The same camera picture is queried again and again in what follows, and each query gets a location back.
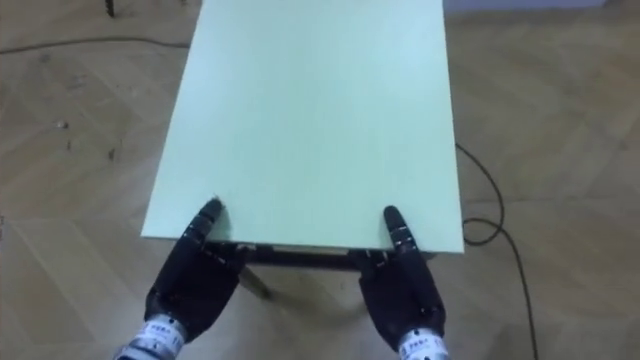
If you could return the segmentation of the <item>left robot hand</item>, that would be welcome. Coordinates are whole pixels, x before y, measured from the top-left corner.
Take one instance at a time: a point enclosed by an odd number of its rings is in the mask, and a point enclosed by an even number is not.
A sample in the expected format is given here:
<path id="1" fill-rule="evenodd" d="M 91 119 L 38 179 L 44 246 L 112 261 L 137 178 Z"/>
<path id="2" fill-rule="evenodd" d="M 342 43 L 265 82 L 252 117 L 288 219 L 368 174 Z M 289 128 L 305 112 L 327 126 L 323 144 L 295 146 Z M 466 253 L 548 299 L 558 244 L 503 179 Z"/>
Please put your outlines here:
<path id="1" fill-rule="evenodd" d="M 231 243 L 207 240 L 223 210 L 209 200 L 194 216 L 161 267 L 145 299 L 144 319 L 165 315 L 192 342 L 219 318 L 239 284 L 246 251 Z"/>

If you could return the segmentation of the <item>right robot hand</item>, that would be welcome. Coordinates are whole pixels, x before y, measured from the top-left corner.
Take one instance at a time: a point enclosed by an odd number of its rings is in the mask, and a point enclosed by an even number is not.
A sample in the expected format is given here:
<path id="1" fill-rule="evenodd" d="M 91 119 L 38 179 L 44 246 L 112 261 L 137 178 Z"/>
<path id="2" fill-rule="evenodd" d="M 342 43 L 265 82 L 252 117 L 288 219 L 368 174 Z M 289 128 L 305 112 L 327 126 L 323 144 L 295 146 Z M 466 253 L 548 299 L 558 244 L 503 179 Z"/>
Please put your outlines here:
<path id="1" fill-rule="evenodd" d="M 409 335 L 423 330 L 443 337 L 446 310 L 434 277 L 400 210 L 383 210 L 392 250 L 351 250 L 359 286 L 378 334 L 395 352 Z"/>

